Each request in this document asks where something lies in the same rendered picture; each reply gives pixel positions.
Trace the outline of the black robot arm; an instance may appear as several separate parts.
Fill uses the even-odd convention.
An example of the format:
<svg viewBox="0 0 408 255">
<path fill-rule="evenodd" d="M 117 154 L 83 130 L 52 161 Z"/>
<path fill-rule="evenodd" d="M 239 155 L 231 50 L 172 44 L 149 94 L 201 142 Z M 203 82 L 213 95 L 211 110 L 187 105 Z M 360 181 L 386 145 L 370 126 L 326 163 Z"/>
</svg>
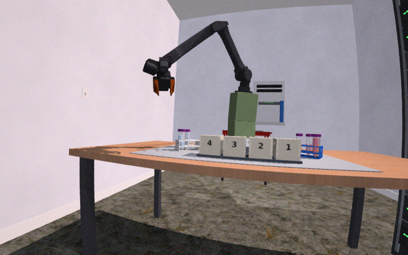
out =
<svg viewBox="0 0 408 255">
<path fill-rule="evenodd" d="M 153 76 L 157 74 L 157 77 L 171 77 L 171 73 L 168 69 L 172 66 L 172 64 L 174 64 L 187 52 L 195 48 L 195 46 L 199 45 L 201 42 L 217 32 L 220 35 L 234 65 L 235 79 L 240 81 L 240 87 L 238 88 L 238 91 L 235 90 L 235 92 L 253 93 L 250 91 L 249 87 L 252 72 L 243 64 L 230 35 L 228 25 L 229 24 L 227 21 L 213 22 L 163 57 L 159 57 L 159 61 L 155 61 L 150 58 L 147 59 L 143 67 L 143 72 Z"/>
</svg>

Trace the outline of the white tube rack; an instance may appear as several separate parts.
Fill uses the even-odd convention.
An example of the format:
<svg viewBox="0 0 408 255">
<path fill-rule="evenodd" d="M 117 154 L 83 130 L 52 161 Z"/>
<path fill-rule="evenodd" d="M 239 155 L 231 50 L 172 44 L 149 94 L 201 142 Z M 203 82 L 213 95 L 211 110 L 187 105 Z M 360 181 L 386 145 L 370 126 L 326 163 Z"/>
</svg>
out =
<svg viewBox="0 0 408 255">
<path fill-rule="evenodd" d="M 180 141 L 195 141 L 195 144 L 180 146 Z M 188 149 L 184 148 L 183 150 L 181 150 L 180 147 L 195 147 L 195 148 L 188 148 Z M 177 151 L 199 151 L 199 140 L 178 140 L 178 139 L 175 139 L 175 150 L 177 150 Z"/>
</svg>

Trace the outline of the pink conical tube with purple cap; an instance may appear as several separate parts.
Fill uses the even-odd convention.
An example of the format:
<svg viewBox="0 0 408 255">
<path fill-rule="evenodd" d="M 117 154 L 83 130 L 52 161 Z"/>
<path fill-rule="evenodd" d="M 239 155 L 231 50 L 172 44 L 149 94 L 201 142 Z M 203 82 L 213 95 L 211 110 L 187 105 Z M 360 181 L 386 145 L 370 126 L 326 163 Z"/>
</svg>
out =
<svg viewBox="0 0 408 255">
<path fill-rule="evenodd" d="M 319 146 L 319 134 L 312 134 L 312 152 L 318 152 L 319 148 L 317 148 Z M 317 154 L 313 154 L 314 157 L 317 156 Z"/>
</svg>

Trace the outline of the beige bucket adapter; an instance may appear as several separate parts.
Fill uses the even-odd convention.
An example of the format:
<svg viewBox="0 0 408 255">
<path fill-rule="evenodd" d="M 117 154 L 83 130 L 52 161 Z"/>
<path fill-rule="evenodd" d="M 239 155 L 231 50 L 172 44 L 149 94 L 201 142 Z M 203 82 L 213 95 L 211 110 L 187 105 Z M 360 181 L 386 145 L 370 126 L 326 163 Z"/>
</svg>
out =
<svg viewBox="0 0 408 255">
<path fill-rule="evenodd" d="M 272 159 L 273 138 L 249 137 L 249 158 Z"/>
<path fill-rule="evenodd" d="M 245 158 L 247 137 L 224 136 L 223 156 Z"/>
<path fill-rule="evenodd" d="M 223 153 L 223 135 L 200 135 L 199 154 L 220 156 Z"/>
<path fill-rule="evenodd" d="M 300 161 L 301 140 L 273 138 L 273 157 L 276 160 Z"/>
</svg>

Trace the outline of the blue tube rack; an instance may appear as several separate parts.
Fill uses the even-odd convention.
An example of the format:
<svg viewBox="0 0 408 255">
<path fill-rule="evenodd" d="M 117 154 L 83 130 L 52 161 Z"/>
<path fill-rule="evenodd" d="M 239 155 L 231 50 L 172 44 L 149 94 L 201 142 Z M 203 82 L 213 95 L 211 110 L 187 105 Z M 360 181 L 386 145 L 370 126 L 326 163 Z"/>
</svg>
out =
<svg viewBox="0 0 408 255">
<path fill-rule="evenodd" d="M 315 147 L 315 146 L 307 146 L 306 144 L 303 144 L 301 146 L 304 147 Z M 314 159 L 320 159 L 322 158 L 322 153 L 323 153 L 323 146 L 318 146 L 317 148 L 319 148 L 319 152 L 312 152 L 312 151 L 306 151 L 306 150 L 302 150 L 301 153 L 307 153 L 307 154 L 317 154 L 319 156 L 314 157 L 313 155 L 303 155 L 301 154 L 301 157 L 305 157 L 305 158 L 314 158 Z"/>
</svg>

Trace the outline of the tube with pink liquid and purple cap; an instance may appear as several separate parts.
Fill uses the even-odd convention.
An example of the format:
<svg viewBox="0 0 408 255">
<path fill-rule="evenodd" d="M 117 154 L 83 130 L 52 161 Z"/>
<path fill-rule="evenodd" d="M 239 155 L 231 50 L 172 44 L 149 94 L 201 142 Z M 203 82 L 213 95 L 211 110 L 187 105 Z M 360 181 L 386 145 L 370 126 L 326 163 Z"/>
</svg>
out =
<svg viewBox="0 0 408 255">
<path fill-rule="evenodd" d="M 312 134 L 306 134 L 306 145 L 311 146 L 312 145 Z M 306 151 L 312 151 L 312 147 L 306 147 Z"/>
</svg>

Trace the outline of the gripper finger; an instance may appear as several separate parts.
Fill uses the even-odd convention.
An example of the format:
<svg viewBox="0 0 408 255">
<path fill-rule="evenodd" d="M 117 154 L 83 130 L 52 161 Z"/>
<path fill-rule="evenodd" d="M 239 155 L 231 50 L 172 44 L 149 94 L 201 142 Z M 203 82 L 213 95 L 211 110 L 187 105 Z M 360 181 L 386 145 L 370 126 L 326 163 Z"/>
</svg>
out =
<svg viewBox="0 0 408 255">
<path fill-rule="evenodd" d="M 170 85 L 170 94 L 172 96 L 172 93 L 174 92 L 174 87 L 175 87 L 175 80 L 171 80 L 171 85 Z"/>
<path fill-rule="evenodd" d="M 159 96 L 158 79 L 153 79 L 154 92 Z"/>
</svg>

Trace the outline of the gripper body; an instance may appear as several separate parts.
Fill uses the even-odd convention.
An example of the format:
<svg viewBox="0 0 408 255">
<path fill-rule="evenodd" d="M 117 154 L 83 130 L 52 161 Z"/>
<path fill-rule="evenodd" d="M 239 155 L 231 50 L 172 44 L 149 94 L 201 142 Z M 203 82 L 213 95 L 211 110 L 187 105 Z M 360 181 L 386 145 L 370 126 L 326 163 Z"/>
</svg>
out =
<svg viewBox="0 0 408 255">
<path fill-rule="evenodd" d="M 170 89 L 171 80 L 175 80 L 174 77 L 169 76 L 153 76 L 153 79 L 158 79 L 159 91 L 168 91 L 168 89 Z"/>
</svg>

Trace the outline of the grey flat mat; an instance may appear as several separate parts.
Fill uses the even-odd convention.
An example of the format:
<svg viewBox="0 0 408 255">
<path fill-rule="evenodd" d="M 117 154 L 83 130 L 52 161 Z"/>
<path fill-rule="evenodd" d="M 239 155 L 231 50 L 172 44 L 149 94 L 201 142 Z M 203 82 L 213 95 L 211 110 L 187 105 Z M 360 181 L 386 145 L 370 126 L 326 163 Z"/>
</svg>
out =
<svg viewBox="0 0 408 255">
<path fill-rule="evenodd" d="M 256 166 L 271 166 L 271 167 L 287 167 L 287 168 L 305 168 L 305 169 L 325 169 L 336 171 L 358 171 L 358 172 L 382 172 L 373 168 L 365 167 L 349 161 L 341 160 L 335 157 L 322 155 L 320 159 L 301 157 L 302 164 L 291 163 L 275 163 L 266 161 L 251 161 L 251 160 L 237 160 L 224 158 L 199 157 L 199 151 L 177 151 L 175 145 L 161 147 L 165 150 L 154 148 L 142 151 L 130 152 L 130 154 L 157 156 L 176 159 L 198 160 L 204 162 L 242 164 L 242 165 L 256 165 Z"/>
</svg>

